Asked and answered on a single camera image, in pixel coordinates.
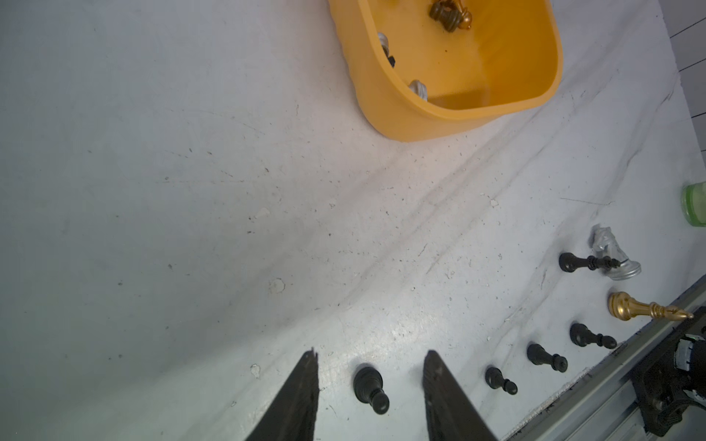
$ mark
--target yellow bin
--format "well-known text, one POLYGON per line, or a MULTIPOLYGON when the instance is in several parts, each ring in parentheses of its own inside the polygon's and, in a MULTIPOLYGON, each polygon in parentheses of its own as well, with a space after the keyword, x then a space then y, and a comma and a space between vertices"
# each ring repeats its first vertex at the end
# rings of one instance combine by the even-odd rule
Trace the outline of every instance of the yellow bin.
POLYGON ((328 0, 358 103, 399 141, 451 135, 544 104, 561 80, 549 0, 462 0, 470 30, 446 32, 431 0, 328 0), (388 38, 393 68, 378 32, 388 38), (424 101, 408 85, 425 84, 424 101))

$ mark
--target scratch mark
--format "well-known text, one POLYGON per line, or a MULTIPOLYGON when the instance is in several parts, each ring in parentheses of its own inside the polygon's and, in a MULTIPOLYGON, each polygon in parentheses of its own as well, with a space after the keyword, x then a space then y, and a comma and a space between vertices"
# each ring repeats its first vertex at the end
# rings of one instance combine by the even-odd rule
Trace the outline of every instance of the scratch mark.
POLYGON ((261 134, 263 134, 263 135, 265 134, 265 132, 259 131, 258 129, 254 128, 253 126, 250 126, 250 125, 248 125, 248 124, 245 124, 243 121, 238 121, 238 122, 239 122, 240 124, 242 124, 243 126, 245 126, 245 127, 249 127, 249 128, 251 128, 251 129, 253 129, 255 132, 261 133, 261 134))
POLYGON ((245 180, 235 181, 229 179, 228 181, 155 181, 155 183, 243 183, 245 180))
POLYGON ((343 333, 343 337, 346 337, 346 327, 343 325, 343 320, 341 320, 341 317, 338 318, 338 321, 341 324, 341 332, 343 333))
POLYGON ((604 207, 607 207, 608 205, 614 203, 615 201, 612 200, 607 204, 599 204, 598 202, 588 202, 587 200, 581 200, 581 199, 570 199, 570 198, 559 198, 559 199, 564 199, 564 200, 572 200, 574 202, 583 202, 585 204, 591 204, 591 205, 603 205, 604 207))
POLYGON ((667 96, 664 97, 664 99, 662 100, 661 103, 659 103, 659 105, 662 105, 662 104, 664 104, 666 101, 669 101, 669 100, 671 99, 671 96, 672 96, 672 95, 674 95, 674 88, 671 89, 671 92, 669 92, 669 93, 667 94, 667 96))
POLYGON ((434 263, 431 264, 431 266, 430 266, 429 269, 425 272, 425 274, 429 274, 429 272, 431 271, 431 268, 434 268, 434 265, 436 265, 437 263, 439 263, 439 260, 440 260, 440 259, 441 259, 441 256, 439 256, 436 260, 434 260, 434 263))
POLYGON ((217 112, 214 112, 214 111, 210 111, 210 110, 202 110, 202 109, 182 109, 181 111, 192 111, 192 112, 196 112, 196 113, 199 113, 199 114, 209 114, 209 115, 215 115, 215 116, 220 116, 221 118, 225 118, 225 115, 224 115, 224 114, 220 114, 220 113, 217 113, 217 112))
POLYGON ((174 152, 171 152, 171 151, 165 150, 165 149, 163 149, 163 150, 164 150, 165 152, 167 152, 167 153, 171 153, 172 155, 176 155, 176 156, 178 156, 178 157, 182 157, 182 158, 183 158, 183 157, 187 157, 187 158, 188 158, 188 156, 180 155, 179 153, 174 153, 174 152))

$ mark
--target chess piece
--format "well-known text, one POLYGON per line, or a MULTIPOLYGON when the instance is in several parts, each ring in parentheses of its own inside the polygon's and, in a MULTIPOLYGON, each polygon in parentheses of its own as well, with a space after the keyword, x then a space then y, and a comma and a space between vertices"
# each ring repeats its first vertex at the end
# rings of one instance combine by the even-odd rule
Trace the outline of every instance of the chess piece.
POLYGON ((358 371, 353 379, 355 396, 361 403, 370 403, 378 415, 382 415, 390 408, 390 399, 383 391, 383 377, 370 366, 358 371))
POLYGON ((527 347, 527 358, 536 365, 548 364, 551 368, 559 372, 566 372, 569 367, 569 362, 566 358, 559 354, 550 355, 544 348, 537 343, 530 344, 527 347))
POLYGON ((486 370, 486 383, 493 389, 498 389, 500 387, 510 395, 517 394, 517 385, 510 380, 503 378, 503 373, 500 369, 491 366, 486 370))
POLYGON ((649 305, 639 302, 626 292, 612 293, 608 297, 608 309, 611 315, 620 320, 629 320, 638 315, 648 315, 652 318, 666 318, 674 322, 679 322, 685 318, 694 318, 694 314, 688 313, 676 306, 660 306, 655 302, 649 305))
POLYGON ((458 29, 471 28, 473 16, 468 8, 461 4, 461 0, 438 0, 431 5, 429 17, 438 21, 448 32, 458 29))
POLYGON ((429 94, 426 91, 426 86, 424 85, 423 82, 419 80, 413 80, 409 84, 409 90, 417 94, 417 97, 422 98, 424 101, 429 100, 429 94))
POLYGON ((611 259, 608 256, 597 258, 593 255, 582 259, 572 253, 561 253, 559 255, 559 267, 564 272, 574 272, 578 268, 588 268, 591 271, 597 270, 598 268, 609 270, 611 268, 620 267, 620 260, 611 259))
POLYGON ((630 279, 642 272, 642 265, 639 262, 630 260, 616 241, 610 227, 598 228, 593 233, 593 251, 600 257, 610 256, 620 262, 620 266, 612 268, 606 272, 606 276, 613 280, 630 279))
POLYGON ((390 42, 385 34, 378 32, 378 40, 380 40, 380 45, 383 47, 383 52, 385 56, 388 57, 390 66, 395 67, 395 57, 390 55, 390 42))
POLYGON ((582 325, 581 323, 574 323, 571 325, 571 328, 569 329, 569 336, 575 345, 581 347, 587 346, 591 343, 595 343, 598 346, 604 346, 608 349, 615 349, 616 346, 618 346, 618 342, 616 342, 613 337, 603 334, 594 334, 589 331, 586 325, 582 325))

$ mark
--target green cup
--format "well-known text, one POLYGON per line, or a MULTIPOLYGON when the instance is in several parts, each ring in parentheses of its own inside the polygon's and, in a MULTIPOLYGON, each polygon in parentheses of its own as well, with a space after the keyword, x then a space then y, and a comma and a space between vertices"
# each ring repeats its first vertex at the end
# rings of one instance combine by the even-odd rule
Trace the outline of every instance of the green cup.
POLYGON ((684 187, 681 192, 681 209, 693 226, 706 226, 706 182, 684 187))

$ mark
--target black chess piece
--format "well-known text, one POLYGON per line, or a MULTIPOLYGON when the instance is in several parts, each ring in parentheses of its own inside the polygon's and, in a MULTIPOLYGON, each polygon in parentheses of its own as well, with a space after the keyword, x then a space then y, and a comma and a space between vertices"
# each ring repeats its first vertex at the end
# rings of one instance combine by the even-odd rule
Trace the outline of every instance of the black chess piece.
POLYGON ((551 365, 552 369, 558 370, 559 372, 566 372, 566 369, 569 367, 566 358, 559 354, 549 354, 549 352, 545 351, 544 348, 537 343, 530 344, 527 347, 527 358, 536 365, 551 365))
POLYGON ((486 370, 486 383, 493 389, 498 389, 500 387, 510 395, 517 394, 517 385, 510 380, 503 378, 503 373, 500 369, 491 366, 486 370))
POLYGON ((449 8, 444 1, 437 1, 429 9, 429 17, 441 23, 448 32, 453 32, 463 22, 463 13, 449 8))
POLYGON ((594 255, 582 259, 572 253, 561 253, 559 255, 559 267, 564 272, 574 272, 578 268, 588 268, 591 271, 599 268, 610 270, 611 268, 620 267, 620 260, 611 259, 609 256, 597 258, 594 255))
POLYGON ((383 377, 370 366, 358 371, 353 379, 353 390, 356 398, 361 403, 370 403, 378 415, 382 415, 390 408, 390 399, 383 391, 383 377))
POLYGON ((618 342, 609 336, 603 334, 594 334, 589 331, 586 325, 581 323, 574 323, 569 329, 569 336, 571 341, 577 346, 587 346, 591 343, 595 343, 598 346, 604 346, 608 349, 615 349, 618 346, 618 342))
POLYGON ((385 52, 385 56, 388 57, 388 61, 390 62, 390 66, 395 67, 395 57, 390 55, 390 48, 382 44, 383 47, 383 52, 385 52))

